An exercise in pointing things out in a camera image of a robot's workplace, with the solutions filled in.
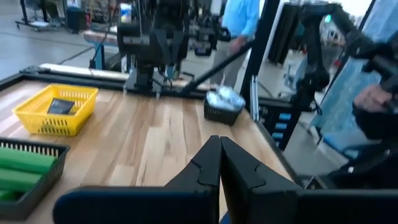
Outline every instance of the wooden tabletop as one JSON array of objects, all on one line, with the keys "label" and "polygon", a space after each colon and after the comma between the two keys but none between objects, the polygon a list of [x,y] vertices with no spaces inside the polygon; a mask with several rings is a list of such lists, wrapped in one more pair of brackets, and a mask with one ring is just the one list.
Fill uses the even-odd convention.
[{"label": "wooden tabletop", "polygon": [[[71,147],[63,177],[23,223],[52,223],[56,199],[82,185],[165,185],[211,135],[228,136],[265,165],[290,179],[247,112],[229,127],[205,120],[202,102],[197,100],[156,100],[100,90],[95,112],[78,136],[30,135],[12,109],[45,86],[40,82],[24,81],[0,92],[0,136]],[[221,189],[220,214],[225,211]]]}]

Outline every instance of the yellow plastic basket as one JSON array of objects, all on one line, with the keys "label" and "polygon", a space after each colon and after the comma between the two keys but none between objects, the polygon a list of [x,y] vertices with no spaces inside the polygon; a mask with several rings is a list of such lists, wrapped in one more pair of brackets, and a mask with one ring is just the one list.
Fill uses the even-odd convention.
[{"label": "yellow plastic basket", "polygon": [[[14,109],[32,134],[75,136],[94,112],[97,88],[51,84]],[[73,115],[47,114],[53,98],[74,101]]]}]

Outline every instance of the human hand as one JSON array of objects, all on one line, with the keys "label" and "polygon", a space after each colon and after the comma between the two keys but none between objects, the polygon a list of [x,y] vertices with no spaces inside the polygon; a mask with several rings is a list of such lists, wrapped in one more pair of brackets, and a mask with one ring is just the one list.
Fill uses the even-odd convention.
[{"label": "human hand", "polygon": [[392,94],[376,84],[366,87],[354,99],[354,105],[370,113],[380,113],[386,110],[383,104],[391,99]]},{"label": "human hand", "polygon": [[231,52],[236,53],[241,49],[241,47],[246,43],[246,39],[243,37],[238,37],[236,39],[233,39],[231,42]]}]

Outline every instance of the person's arm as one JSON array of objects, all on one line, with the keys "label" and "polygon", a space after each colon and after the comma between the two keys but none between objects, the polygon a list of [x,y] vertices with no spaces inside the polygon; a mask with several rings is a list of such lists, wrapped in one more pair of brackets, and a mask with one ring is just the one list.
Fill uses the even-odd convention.
[{"label": "person's arm", "polygon": [[398,136],[398,114],[370,113],[353,106],[356,124],[368,139]]},{"label": "person's arm", "polygon": [[366,87],[354,99],[356,124],[369,139],[398,136],[398,114],[387,113],[383,106],[389,100],[392,100],[392,94],[384,91],[380,85]]},{"label": "person's arm", "polygon": [[260,0],[246,0],[246,4],[246,15],[248,19],[241,35],[247,39],[252,37],[256,32],[260,14]]}]

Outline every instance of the blue sticker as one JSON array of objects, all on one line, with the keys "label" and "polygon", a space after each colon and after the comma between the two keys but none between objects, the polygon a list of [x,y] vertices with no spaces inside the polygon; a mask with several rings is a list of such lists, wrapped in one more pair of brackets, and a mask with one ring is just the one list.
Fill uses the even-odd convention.
[{"label": "blue sticker", "polygon": [[272,138],[274,139],[281,139],[284,137],[283,133],[272,133]]},{"label": "blue sticker", "polygon": [[281,114],[279,115],[279,119],[281,119],[281,120],[290,120],[291,118],[292,118],[292,115],[291,115],[291,114],[281,113]]},{"label": "blue sticker", "polygon": [[287,124],[284,124],[284,123],[276,123],[275,128],[276,128],[276,129],[286,129],[286,128],[287,128]]}]

